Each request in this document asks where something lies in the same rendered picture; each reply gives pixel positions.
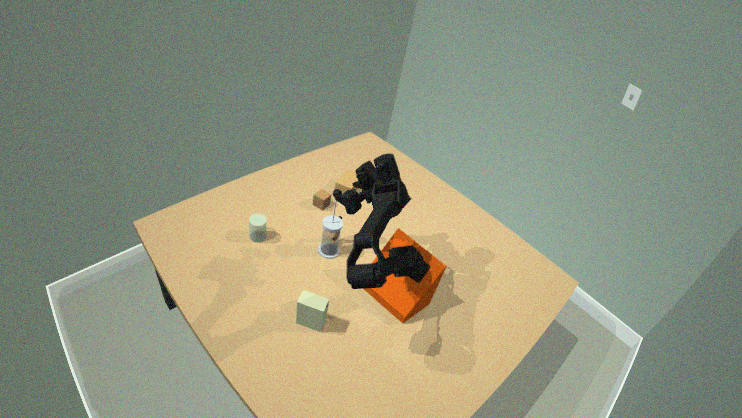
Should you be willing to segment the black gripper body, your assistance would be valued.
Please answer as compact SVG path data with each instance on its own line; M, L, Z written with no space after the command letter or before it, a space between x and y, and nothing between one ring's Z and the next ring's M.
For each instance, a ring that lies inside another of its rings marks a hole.
M365 199L367 203L371 203L372 190L373 187L368 189L363 189L362 187L362 191L359 194L354 189L348 190L344 194L342 194L342 200L347 214L354 215L357 211L359 211L362 207L361 202Z

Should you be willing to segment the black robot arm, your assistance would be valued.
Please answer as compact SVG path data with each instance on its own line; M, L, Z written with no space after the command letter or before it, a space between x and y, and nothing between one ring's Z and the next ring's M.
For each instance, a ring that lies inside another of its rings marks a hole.
M385 258L379 249L379 239L388 222L397 216L412 198L401 180L393 154L375 158L374 164L375 166L368 160L355 170L359 182L365 183L362 185L363 189L373 187L373 211L361 230L354 235L353 249L346 260L346 278L352 289L381 288L387 282L386 277L392 274L395 278L409 276L417 283L421 283L430 265L424 262L416 247L389 249L389 258ZM371 248L378 261L355 264L362 249Z

